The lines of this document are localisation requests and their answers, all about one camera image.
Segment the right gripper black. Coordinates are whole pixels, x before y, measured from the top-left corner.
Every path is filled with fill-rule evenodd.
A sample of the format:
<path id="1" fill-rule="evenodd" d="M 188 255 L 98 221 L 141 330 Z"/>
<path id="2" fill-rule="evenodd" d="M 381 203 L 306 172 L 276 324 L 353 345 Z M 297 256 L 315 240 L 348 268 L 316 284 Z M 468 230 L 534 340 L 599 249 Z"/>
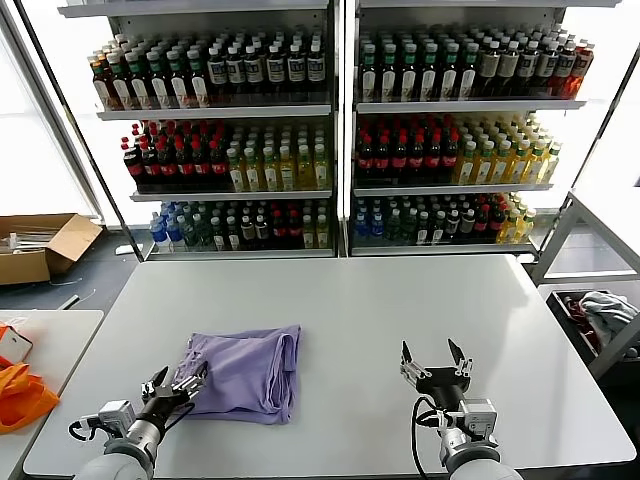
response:
<path id="1" fill-rule="evenodd" d="M 402 342 L 400 373 L 410 385 L 418 384 L 420 394 L 429 395 L 438 409 L 457 411 L 468 390 L 473 360 L 451 339 L 447 340 L 454 367 L 425 369 L 413 360 L 406 341 Z"/>

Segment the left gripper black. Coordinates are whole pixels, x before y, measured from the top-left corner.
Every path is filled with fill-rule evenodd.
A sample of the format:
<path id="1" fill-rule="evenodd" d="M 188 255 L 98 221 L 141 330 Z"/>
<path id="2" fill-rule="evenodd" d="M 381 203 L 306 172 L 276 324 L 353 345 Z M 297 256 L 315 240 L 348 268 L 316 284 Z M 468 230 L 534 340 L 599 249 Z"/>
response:
<path id="1" fill-rule="evenodd" d="M 142 409 L 142 418 L 146 421 L 166 423 L 171 416 L 190 411 L 194 407 L 191 398 L 204 387 L 209 367 L 204 361 L 191 375 L 176 381 L 172 387 L 158 389 L 163 385 L 168 370 L 169 367 L 165 366 L 141 384 L 141 396 L 148 397 L 143 400 Z"/>

